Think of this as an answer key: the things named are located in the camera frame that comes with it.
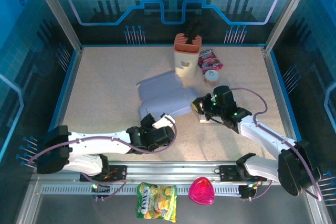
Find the table surface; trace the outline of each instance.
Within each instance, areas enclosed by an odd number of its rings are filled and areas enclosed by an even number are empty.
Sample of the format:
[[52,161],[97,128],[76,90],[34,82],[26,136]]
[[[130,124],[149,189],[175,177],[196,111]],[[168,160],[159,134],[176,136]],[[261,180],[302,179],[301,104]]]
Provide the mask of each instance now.
[[[275,131],[284,128],[260,47],[212,48],[223,63],[219,84],[259,93],[268,112],[258,119]],[[139,126],[141,105],[136,83],[174,69],[173,47],[87,47],[84,49],[63,125],[80,133],[109,133]],[[212,92],[200,68],[193,79],[182,79],[200,95]],[[256,113],[263,103],[246,91],[233,91],[237,104]],[[252,140],[218,124],[201,124],[195,112],[175,118],[177,138],[167,151],[152,155],[107,154],[114,161],[235,161],[253,152],[272,156]]]

